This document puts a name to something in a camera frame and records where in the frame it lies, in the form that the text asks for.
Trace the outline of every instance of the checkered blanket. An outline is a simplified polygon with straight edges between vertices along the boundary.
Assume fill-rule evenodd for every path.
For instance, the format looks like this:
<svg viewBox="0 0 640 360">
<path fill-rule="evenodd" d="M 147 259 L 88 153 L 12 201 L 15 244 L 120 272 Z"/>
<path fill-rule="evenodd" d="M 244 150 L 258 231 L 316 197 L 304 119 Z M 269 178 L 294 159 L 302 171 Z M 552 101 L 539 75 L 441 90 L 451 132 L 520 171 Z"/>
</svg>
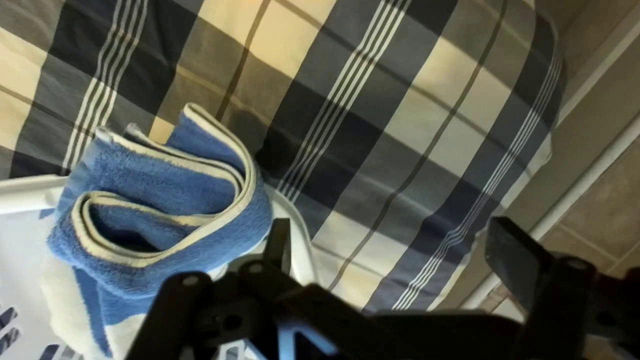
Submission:
<svg viewBox="0 0 640 360">
<path fill-rule="evenodd" d="M 561 90 L 525 0 L 12 0 L 0 27 L 0 178 L 67 175 L 98 126 L 164 140 L 198 103 L 366 311 L 441 301 L 549 159 Z"/>
</svg>

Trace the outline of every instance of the fabric fold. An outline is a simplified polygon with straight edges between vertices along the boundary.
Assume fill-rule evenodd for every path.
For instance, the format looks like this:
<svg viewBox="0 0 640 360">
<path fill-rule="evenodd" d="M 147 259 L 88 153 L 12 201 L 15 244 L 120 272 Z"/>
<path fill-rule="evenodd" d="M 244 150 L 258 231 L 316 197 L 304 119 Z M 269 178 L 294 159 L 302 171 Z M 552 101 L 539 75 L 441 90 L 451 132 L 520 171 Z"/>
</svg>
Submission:
<svg viewBox="0 0 640 360">
<path fill-rule="evenodd" d="M 100 130 L 55 216 L 50 251 L 72 266 L 94 341 L 111 356 L 106 326 L 118 333 L 144 314 L 167 276 L 220 270 L 250 252 L 272 208 L 244 144 L 187 105 L 165 144 L 134 126 L 124 137 Z M 60 337 L 74 347 L 74 334 Z"/>
</svg>

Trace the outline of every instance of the cloth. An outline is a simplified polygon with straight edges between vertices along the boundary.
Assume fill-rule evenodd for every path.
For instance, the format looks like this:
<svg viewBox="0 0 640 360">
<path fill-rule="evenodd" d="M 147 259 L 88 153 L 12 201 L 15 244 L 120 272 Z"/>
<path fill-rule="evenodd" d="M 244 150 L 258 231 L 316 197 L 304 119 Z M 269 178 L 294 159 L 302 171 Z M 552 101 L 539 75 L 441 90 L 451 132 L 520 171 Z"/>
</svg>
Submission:
<svg viewBox="0 0 640 360">
<path fill-rule="evenodd" d="M 167 276 L 220 272 L 263 240 L 272 224 L 247 150 L 191 105 L 165 147 L 134 128 L 126 137 L 98 130 L 67 178 L 55 216 L 47 247 L 72 266 L 84 302 L 69 311 L 88 316 L 91 341 L 116 359 L 127 348 L 114 345 L 124 338 L 114 334 L 118 324 L 145 314 Z M 72 291 L 47 294 L 60 311 Z M 61 333 L 60 338 L 88 354 L 79 337 Z"/>
<path fill-rule="evenodd" d="M 77 354 L 51 333 L 40 293 L 51 218 L 37 213 L 0 214 L 0 359 L 74 360 Z"/>
<path fill-rule="evenodd" d="M 0 178 L 66 175 L 100 126 L 202 105 L 307 227 L 322 287 L 427 311 L 549 159 L 561 59 L 533 0 L 0 5 Z"/>
</svg>

